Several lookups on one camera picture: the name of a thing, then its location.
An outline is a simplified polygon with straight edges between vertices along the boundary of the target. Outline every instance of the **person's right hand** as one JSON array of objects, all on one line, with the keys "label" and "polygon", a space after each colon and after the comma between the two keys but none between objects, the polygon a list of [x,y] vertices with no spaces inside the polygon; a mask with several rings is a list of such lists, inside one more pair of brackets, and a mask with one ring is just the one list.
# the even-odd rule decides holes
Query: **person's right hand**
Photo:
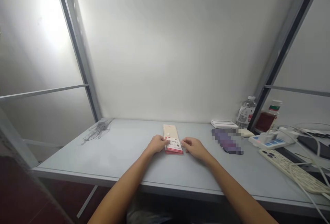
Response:
[{"label": "person's right hand", "polygon": [[198,159],[206,161],[212,158],[212,155],[209,153],[209,151],[207,151],[200,140],[196,138],[186,137],[181,141],[181,145]]}]

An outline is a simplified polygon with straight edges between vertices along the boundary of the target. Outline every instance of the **desk surface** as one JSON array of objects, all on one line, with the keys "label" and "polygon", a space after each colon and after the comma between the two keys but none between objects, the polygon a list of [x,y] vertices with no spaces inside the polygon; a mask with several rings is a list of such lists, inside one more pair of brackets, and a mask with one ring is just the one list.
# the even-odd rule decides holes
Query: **desk surface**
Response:
[{"label": "desk surface", "polygon": [[[175,125],[182,139],[185,136],[201,140],[219,163],[257,200],[313,208],[302,190],[281,171],[265,160],[245,139],[241,141],[243,155],[228,154],[212,137],[212,125],[182,122],[159,122],[114,119],[100,139],[83,143],[88,130],[33,169],[40,177],[98,184],[100,180],[116,182],[136,161],[155,134],[163,134],[163,124]],[[304,154],[298,145],[289,150]],[[330,162],[320,159],[323,166]],[[156,154],[141,183],[157,189],[223,195],[210,171],[190,154]],[[330,202],[312,195],[323,210],[330,211]]]}]

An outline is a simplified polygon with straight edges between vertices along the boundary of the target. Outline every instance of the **plastic bottle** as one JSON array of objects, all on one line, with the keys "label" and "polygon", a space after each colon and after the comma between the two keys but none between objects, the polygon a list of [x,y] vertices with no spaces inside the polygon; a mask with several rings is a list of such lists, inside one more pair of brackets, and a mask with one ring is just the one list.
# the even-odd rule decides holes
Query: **plastic bottle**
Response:
[{"label": "plastic bottle", "polygon": [[255,125],[256,131],[267,132],[275,125],[279,115],[279,108],[283,102],[280,100],[273,100],[267,111],[261,112],[257,124]]},{"label": "plastic bottle", "polygon": [[254,110],[257,106],[254,100],[255,97],[249,96],[247,100],[242,103],[236,118],[236,125],[241,129],[246,129],[251,121]]}]

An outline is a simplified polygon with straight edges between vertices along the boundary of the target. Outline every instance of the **white wall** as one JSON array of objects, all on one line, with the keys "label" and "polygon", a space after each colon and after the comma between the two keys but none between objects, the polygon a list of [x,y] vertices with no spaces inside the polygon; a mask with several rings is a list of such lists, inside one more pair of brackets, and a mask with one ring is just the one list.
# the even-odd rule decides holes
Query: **white wall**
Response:
[{"label": "white wall", "polygon": [[[313,1],[274,85],[330,92],[329,3],[330,0]],[[328,97],[271,90],[265,108],[271,99],[283,101],[278,124],[330,124]]]},{"label": "white wall", "polygon": [[[0,0],[0,28],[0,95],[82,84],[59,0]],[[83,88],[0,107],[25,139],[65,145],[93,124]]]},{"label": "white wall", "polygon": [[104,117],[233,120],[292,0],[78,0]]}]

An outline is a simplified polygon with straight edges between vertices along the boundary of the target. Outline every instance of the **brown liquid bottle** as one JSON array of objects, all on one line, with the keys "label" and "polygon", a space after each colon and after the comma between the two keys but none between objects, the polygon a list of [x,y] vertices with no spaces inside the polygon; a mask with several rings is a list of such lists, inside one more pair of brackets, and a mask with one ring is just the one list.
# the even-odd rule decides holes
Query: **brown liquid bottle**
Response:
[{"label": "brown liquid bottle", "polygon": [[260,132],[267,132],[269,129],[272,129],[279,115],[278,110],[281,107],[282,101],[273,100],[272,104],[269,106],[267,111],[264,111],[260,114],[255,128]]}]

